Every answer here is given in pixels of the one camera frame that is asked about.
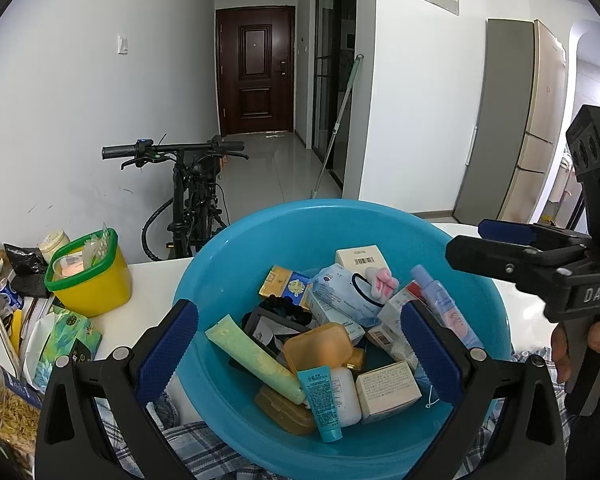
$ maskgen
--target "light green cosmetic tube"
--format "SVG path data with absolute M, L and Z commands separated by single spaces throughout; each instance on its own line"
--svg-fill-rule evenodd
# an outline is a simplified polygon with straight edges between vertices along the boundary
M 296 404 L 304 401 L 306 396 L 298 378 L 256 345 L 240 330 L 231 316 L 224 316 L 205 334 L 209 341 L 218 345 L 280 395 Z

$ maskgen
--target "human hand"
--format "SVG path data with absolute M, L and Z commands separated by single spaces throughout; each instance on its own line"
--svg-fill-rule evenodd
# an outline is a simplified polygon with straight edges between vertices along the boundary
M 600 322 L 589 329 L 587 343 L 592 350 L 600 354 Z M 562 325 L 558 325 L 551 335 L 552 357 L 558 372 L 558 382 L 565 383 L 571 377 L 571 360 L 567 348 L 567 335 Z

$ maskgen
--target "plaid fabric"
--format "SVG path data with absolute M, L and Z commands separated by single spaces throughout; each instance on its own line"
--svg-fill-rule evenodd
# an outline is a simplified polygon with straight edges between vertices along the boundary
M 562 433 L 566 449 L 569 443 L 571 424 L 574 416 L 569 415 L 564 407 L 564 386 L 557 384 L 557 372 L 554 363 L 551 361 L 551 350 L 544 348 L 533 353 L 543 357 L 547 362 L 547 367 L 554 383 L 560 416 L 562 417 Z M 520 352 L 513 354 L 511 360 L 520 362 L 526 360 L 530 355 L 530 352 Z M 470 452 L 454 478 L 461 478 L 479 466 L 487 444 L 496 428 L 503 404 L 502 400 L 497 402 L 493 413 L 480 428 Z M 142 473 L 138 469 L 130 451 L 126 448 L 122 434 L 115 423 L 108 404 L 106 401 L 99 401 L 98 406 L 107 434 L 116 450 L 122 467 L 129 473 L 142 478 Z M 170 425 L 175 426 L 177 424 L 178 417 L 173 404 L 171 404 L 166 394 L 155 405 L 154 403 L 149 404 L 147 409 L 156 421 L 156 424 L 158 424 L 167 442 L 199 480 L 286 480 L 282 476 L 266 471 L 249 462 L 245 457 L 220 440 L 204 422 L 170 428 Z

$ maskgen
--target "light switch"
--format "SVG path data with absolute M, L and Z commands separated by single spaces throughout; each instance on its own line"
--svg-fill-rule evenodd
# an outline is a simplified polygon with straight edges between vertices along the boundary
M 118 36 L 118 54 L 128 54 L 129 40 L 124 36 Z

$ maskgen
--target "yellow bucket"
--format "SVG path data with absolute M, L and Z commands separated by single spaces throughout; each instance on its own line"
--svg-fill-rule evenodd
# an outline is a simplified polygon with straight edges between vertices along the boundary
M 46 270 L 45 286 L 62 304 L 83 316 L 92 317 L 125 304 L 131 298 L 131 274 L 118 245 L 118 234 L 109 231 L 109 250 L 94 266 L 68 278 L 58 278 L 54 262 L 66 254 L 80 251 L 91 234 L 78 238 L 58 249 Z M 102 231 L 92 233 L 101 236 Z

